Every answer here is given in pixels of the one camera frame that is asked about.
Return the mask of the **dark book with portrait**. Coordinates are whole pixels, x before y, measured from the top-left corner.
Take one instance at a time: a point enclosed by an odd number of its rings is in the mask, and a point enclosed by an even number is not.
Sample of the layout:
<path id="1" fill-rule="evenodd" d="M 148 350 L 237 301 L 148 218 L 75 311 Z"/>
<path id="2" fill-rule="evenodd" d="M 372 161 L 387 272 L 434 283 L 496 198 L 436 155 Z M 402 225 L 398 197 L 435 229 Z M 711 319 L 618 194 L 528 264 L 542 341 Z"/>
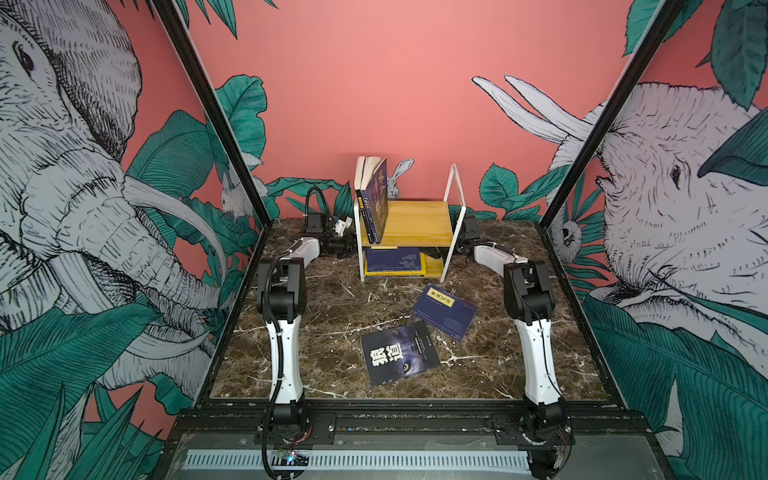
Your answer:
<path id="1" fill-rule="evenodd" d="M 368 237 L 371 244 L 380 244 L 388 216 L 387 160 L 370 156 L 365 159 L 363 174 L 363 202 L 369 221 Z"/>

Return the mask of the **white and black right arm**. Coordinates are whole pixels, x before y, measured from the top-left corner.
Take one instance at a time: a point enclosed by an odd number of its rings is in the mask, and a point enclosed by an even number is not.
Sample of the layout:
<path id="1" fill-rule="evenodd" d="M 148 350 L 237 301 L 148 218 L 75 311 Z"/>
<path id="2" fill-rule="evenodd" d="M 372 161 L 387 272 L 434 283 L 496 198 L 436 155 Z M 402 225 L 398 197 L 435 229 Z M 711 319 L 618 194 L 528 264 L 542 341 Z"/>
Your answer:
<path id="1" fill-rule="evenodd" d="M 555 299 L 546 263 L 483 239 L 474 216 L 458 222 L 456 230 L 458 250 L 502 279 L 504 307 L 515 323 L 523 352 L 525 424 L 532 429 L 563 424 L 566 406 L 556 379 L 551 345 Z"/>

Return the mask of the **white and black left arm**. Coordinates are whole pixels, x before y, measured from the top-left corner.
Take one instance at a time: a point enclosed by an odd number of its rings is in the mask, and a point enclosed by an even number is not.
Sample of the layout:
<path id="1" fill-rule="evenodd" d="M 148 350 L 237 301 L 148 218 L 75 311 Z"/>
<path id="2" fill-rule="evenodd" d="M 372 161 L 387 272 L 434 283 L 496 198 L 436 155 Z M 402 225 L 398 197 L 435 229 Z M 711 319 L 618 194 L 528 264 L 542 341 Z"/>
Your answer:
<path id="1" fill-rule="evenodd" d="M 299 367 L 298 333 L 308 303 L 306 268 L 321 256 L 343 257 L 356 245 L 352 219 L 305 216 L 301 236 L 286 250 L 262 260 L 257 272 L 257 310 L 268 331 L 271 390 L 267 420 L 275 425 L 309 426 Z"/>

